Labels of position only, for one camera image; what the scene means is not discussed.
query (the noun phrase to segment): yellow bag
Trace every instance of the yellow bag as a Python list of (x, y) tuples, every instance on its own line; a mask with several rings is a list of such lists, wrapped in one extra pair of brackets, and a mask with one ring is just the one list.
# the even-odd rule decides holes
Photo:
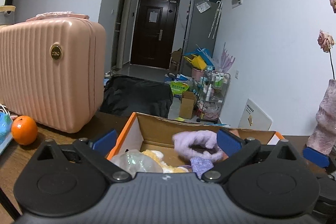
[(190, 59), (186, 56), (184, 56), (184, 58), (191, 63), (191, 65), (193, 65), (195, 68), (200, 69), (200, 70), (204, 70), (206, 68), (206, 63), (204, 62), (203, 58), (199, 55), (196, 56), (194, 54), (192, 54), (192, 56), (194, 56), (193, 59)]

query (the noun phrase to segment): pink vase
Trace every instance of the pink vase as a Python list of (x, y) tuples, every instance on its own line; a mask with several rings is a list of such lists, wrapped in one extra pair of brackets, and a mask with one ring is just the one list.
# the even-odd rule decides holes
[(329, 86), (316, 113), (317, 126), (307, 141), (307, 146), (328, 155), (336, 142), (336, 80)]

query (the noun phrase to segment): yellow fluffy item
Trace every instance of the yellow fluffy item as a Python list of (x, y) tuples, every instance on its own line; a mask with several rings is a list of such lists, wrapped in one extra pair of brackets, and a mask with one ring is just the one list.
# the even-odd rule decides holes
[(161, 166), (163, 173), (188, 173), (188, 169), (184, 167), (172, 167), (167, 165), (167, 163), (163, 161), (163, 153), (160, 151), (146, 150), (142, 153), (156, 161)]

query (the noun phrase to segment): dark wooden door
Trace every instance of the dark wooden door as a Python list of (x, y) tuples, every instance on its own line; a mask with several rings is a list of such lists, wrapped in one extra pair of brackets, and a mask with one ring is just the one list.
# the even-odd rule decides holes
[(139, 0), (131, 64), (169, 68), (180, 0)]

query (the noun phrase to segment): wooden table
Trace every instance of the wooden table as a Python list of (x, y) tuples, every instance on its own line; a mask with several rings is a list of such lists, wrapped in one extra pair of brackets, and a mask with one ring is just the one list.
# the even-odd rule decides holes
[[(52, 138), (58, 144), (71, 144), (78, 138), (93, 138), (99, 134), (106, 133), (111, 128), (114, 128), (118, 134), (126, 124), (128, 118), (118, 117), (102, 112), (97, 112), (92, 120), (83, 127), (81, 131), (75, 134), (67, 134), (51, 128), (39, 126), (38, 139), (30, 146), (20, 146), (15, 141), (12, 141), (10, 145), (5, 149), (4, 153), (0, 156), (0, 187), (11, 200), (11, 202), (18, 209), (17, 202), (13, 195), (13, 186), (25, 167), (31, 156), (34, 154), (37, 147), (44, 139)], [(306, 144), (308, 136), (285, 136), (297, 149), (302, 151), (303, 146)], [(315, 173), (324, 173), (324, 170), (318, 166), (308, 162), (308, 166), (311, 171)], [(11, 217), (0, 206), (0, 223), (10, 224), (12, 223)]]

